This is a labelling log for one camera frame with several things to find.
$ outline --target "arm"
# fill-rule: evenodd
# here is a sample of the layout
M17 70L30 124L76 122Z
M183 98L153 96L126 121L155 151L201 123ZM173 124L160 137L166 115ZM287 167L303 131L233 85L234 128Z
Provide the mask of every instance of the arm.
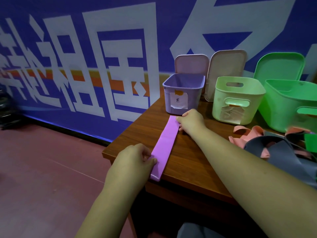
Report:
M142 144L121 151L107 173L105 185L77 232L76 238L116 238L156 159Z
M207 129L196 110L177 120L268 237L317 237L316 190Z

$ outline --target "bin handle hole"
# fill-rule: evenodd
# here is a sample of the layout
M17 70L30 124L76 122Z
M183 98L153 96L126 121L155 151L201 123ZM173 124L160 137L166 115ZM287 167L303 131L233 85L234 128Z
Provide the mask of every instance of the bin handle hole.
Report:
M241 83L241 82L227 82L226 85L228 87L238 87L238 88L243 87L243 83Z

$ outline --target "purple plastic bin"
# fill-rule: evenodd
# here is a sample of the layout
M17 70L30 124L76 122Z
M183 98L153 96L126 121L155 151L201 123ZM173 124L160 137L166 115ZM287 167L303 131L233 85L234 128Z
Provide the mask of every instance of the purple plastic bin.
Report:
M201 91L205 84L202 74L173 74L164 83L166 112L182 115L198 108Z

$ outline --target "black bag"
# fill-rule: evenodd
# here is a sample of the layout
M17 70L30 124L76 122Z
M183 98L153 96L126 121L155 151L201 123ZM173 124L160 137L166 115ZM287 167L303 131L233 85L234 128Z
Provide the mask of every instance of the black bag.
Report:
M12 97L0 89L0 127L2 130L21 124L22 115Z

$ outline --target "red floor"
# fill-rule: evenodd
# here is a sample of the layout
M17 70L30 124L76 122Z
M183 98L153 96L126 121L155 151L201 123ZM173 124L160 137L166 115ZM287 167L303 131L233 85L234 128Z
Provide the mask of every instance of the red floor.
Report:
M103 149L36 125L0 131L1 237L74 237L110 168Z

